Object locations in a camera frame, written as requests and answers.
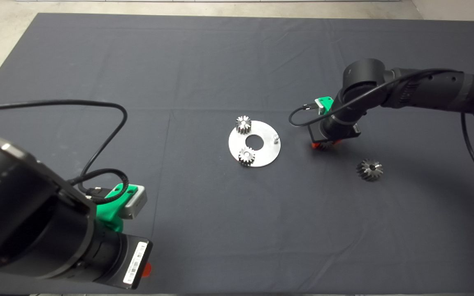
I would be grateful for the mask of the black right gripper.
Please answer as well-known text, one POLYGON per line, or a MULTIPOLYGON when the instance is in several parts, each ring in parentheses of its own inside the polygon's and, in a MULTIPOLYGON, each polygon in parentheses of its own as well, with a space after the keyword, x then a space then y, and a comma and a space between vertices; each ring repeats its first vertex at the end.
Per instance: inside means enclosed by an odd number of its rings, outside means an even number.
POLYGON ((310 124, 308 131, 313 142, 313 149, 318 149, 319 143, 332 142, 333 145, 337 145, 342 140, 361 135, 361 130, 357 123, 344 125, 337 122, 333 117, 327 117, 319 122, 310 124))

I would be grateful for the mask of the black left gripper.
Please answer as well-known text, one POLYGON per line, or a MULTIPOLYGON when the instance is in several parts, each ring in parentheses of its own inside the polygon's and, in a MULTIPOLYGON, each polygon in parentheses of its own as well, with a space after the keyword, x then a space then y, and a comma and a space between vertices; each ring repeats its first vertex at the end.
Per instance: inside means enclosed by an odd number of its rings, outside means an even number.
POLYGON ((112 269, 105 275, 105 284, 124 290, 138 288, 142 277, 149 277, 148 262, 153 243, 147 238, 120 234, 120 251, 112 269))

